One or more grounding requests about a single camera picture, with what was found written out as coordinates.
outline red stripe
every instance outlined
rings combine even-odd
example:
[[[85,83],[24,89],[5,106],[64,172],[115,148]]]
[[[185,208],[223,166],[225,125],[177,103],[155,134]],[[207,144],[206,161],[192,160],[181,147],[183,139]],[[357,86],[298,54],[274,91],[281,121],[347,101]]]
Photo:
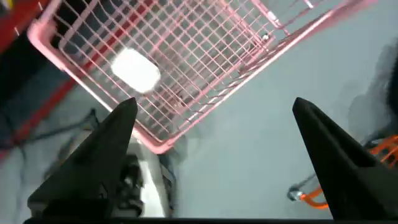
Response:
[[[21,141],[26,139],[30,132],[45,118],[50,112],[58,105],[58,103],[69,93],[70,90],[75,86],[76,81],[69,79],[55,92],[44,105],[36,111],[30,119],[22,125],[22,127],[15,133],[11,138],[10,142]],[[7,151],[0,151],[0,159],[3,159],[7,155]]]

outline metal frame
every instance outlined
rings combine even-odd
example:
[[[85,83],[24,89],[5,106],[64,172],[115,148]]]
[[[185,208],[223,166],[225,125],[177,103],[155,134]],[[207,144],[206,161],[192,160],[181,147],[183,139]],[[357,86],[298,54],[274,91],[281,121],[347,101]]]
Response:
[[[92,1],[80,14],[67,6],[77,16],[70,24],[57,14],[60,5],[68,3],[53,0],[28,35],[34,46],[108,110],[136,97],[139,114],[133,136],[161,154],[288,49],[373,1],[345,0],[302,28],[289,31],[321,2],[294,0],[284,9],[292,15],[284,18],[257,0],[164,4],[146,0],[123,7],[110,1],[112,11]],[[296,4],[303,9],[294,13]],[[56,24],[68,31],[59,34]],[[50,44],[54,37],[61,40],[57,48]],[[123,47],[135,48],[160,68],[162,81],[151,94],[137,94],[111,73],[109,65]]]

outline black object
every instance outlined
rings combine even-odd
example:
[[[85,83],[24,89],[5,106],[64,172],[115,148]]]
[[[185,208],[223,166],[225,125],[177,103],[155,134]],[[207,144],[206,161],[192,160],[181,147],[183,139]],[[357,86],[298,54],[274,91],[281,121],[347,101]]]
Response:
[[[335,220],[398,219],[398,172],[388,169],[313,103],[293,113]]]
[[[29,197],[32,220],[84,223],[110,217],[136,115],[134,98],[112,111]]]
[[[333,218],[397,219],[398,197],[394,193],[398,189],[398,173],[384,167],[368,154],[359,143],[311,102],[297,98],[293,112]],[[176,220],[170,219],[110,218],[111,208],[118,201],[115,192],[119,177],[127,176],[121,173],[121,166],[136,113],[137,105],[134,98],[121,103],[59,170],[30,196],[28,206],[33,217],[25,224],[162,221],[177,223]],[[127,173],[133,177],[137,176],[134,169]]]

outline orange shopping cart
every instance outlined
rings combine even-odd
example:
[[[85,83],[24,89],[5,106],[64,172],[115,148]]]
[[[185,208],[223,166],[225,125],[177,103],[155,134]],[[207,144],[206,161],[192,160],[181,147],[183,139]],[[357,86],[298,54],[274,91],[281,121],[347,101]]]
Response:
[[[52,0],[32,44],[157,154],[288,49],[374,0]]]
[[[396,167],[398,161],[398,135],[393,135],[391,137],[385,138],[376,147],[369,150],[369,153],[376,156],[380,161],[388,166],[388,168]],[[317,187],[314,191],[309,194],[304,193],[301,188],[309,183],[312,179],[316,177],[315,174],[311,175],[309,178],[305,179],[299,184],[291,186],[288,191],[288,198],[291,201],[302,201],[307,203],[312,208],[325,209],[328,208],[327,202],[316,202],[315,198],[321,196],[322,188]]]

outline wire grid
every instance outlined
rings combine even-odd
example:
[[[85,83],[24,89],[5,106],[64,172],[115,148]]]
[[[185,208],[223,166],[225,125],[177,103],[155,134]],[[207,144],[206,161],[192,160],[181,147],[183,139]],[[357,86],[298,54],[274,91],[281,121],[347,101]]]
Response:
[[[298,2],[309,9],[308,1],[294,0],[289,7]],[[76,16],[73,23],[54,15],[58,25],[68,29],[65,35],[57,34],[59,49],[111,107],[136,97],[137,122],[157,141],[188,128],[242,82],[247,75],[237,69],[269,50],[275,30],[289,35],[257,0],[82,3],[85,10],[78,13],[63,2]],[[113,58],[127,47],[148,58],[162,74],[150,94],[136,92],[110,69]]]

